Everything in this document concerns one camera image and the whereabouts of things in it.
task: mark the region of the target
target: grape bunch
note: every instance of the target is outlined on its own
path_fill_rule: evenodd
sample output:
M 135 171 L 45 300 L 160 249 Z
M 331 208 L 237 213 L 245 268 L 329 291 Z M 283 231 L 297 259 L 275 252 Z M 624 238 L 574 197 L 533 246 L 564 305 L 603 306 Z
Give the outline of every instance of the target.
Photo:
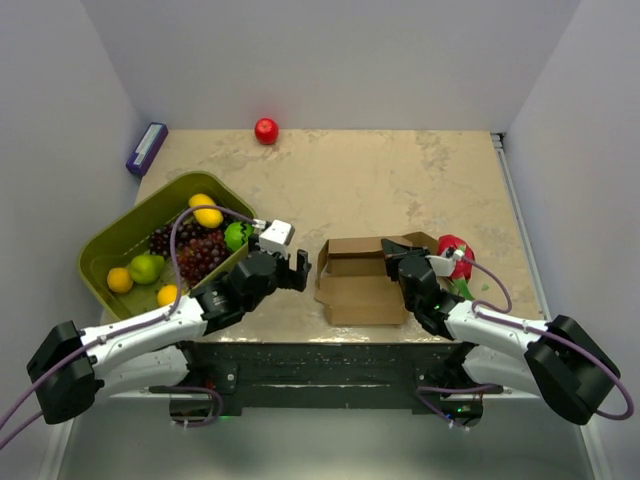
M 149 250 L 151 255 L 162 255 L 165 260 L 169 259 L 171 253 L 169 251 L 169 241 L 171 238 L 171 230 L 173 223 L 167 224 L 155 230 L 149 238 Z M 176 250 L 180 251 L 189 245 L 192 239 L 204 238 L 217 229 L 206 228 L 199 223 L 193 221 L 178 225 L 176 232 Z
M 224 231 L 232 221 L 225 216 L 224 222 L 218 228 L 203 227 L 195 220 L 178 225 L 178 265 L 180 275 L 189 288 L 201 282 L 231 255 L 224 242 Z M 162 255 L 167 260 L 170 258 L 169 242 L 173 225 L 164 225 L 150 235 L 149 250 L 152 255 Z
M 224 233 L 215 229 L 203 238 L 192 238 L 178 255 L 180 275 L 190 288 L 218 268 L 231 252 L 224 243 Z

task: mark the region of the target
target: marble countertop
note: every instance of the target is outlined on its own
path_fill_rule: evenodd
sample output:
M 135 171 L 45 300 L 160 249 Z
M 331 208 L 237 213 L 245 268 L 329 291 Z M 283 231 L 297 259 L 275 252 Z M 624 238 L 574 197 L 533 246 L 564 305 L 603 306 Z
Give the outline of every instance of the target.
M 193 170 L 218 176 L 264 219 L 295 225 L 292 248 L 316 256 L 327 238 L 453 233 L 507 285 L 514 314 L 539 318 L 527 261 L 487 132 L 285 130 L 275 146 L 251 131 L 172 130 L 137 201 Z M 475 271 L 477 297 L 504 303 Z M 332 327 L 313 299 L 279 291 L 204 341 L 439 342 L 410 318 L 400 327 Z

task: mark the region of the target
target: gray wall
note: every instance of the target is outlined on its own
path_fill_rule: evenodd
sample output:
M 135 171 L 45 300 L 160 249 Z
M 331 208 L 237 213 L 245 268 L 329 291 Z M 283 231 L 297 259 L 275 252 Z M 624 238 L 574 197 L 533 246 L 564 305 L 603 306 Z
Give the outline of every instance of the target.
M 507 134 L 552 311 L 578 319 L 640 401 L 640 3 L 583 0 Z M 606 409 L 622 411 L 618 394 Z M 638 477 L 640 416 L 599 421 L 616 477 Z
M 82 0 L 173 128 L 504 131 L 579 0 Z
M 144 126 L 78 0 L 4 0 L 0 65 L 4 412 L 29 385 L 26 362 L 48 330 L 97 319 L 76 258 L 132 204 L 124 161 Z M 17 417 L 36 408 L 29 402 Z M 35 478 L 49 432 L 40 421 L 0 452 L 0 478 Z

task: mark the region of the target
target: brown cardboard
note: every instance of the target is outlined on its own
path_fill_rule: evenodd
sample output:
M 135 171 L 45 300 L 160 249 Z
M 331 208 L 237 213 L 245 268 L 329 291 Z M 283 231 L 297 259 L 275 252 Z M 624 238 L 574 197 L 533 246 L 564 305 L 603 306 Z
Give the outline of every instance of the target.
M 383 238 L 438 249 L 438 241 L 423 232 L 327 240 L 316 263 L 315 299 L 324 304 L 330 324 L 401 325 L 409 316 L 400 286 L 387 277 Z

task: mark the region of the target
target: plastic tray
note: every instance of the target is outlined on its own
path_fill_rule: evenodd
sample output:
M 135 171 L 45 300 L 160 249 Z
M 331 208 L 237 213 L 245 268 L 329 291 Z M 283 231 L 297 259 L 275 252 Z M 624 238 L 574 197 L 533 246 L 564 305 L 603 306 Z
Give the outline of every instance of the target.
M 152 285 L 134 284 L 126 294 L 113 293 L 107 287 L 107 274 L 114 267 L 126 267 L 136 255 L 149 251 L 149 235 L 158 227 L 175 220 L 188 208 L 196 193 L 205 193 L 223 207 L 255 218 L 255 211 L 217 177 L 206 172 L 182 175 L 158 190 L 129 213 L 93 237 L 78 258 L 80 276 L 89 290 L 115 318 L 124 320 L 158 308 L 158 290 L 175 283 L 175 272 L 167 261 L 160 278 Z M 220 272 L 228 272 L 247 255 L 247 246 L 232 254 L 201 283 Z

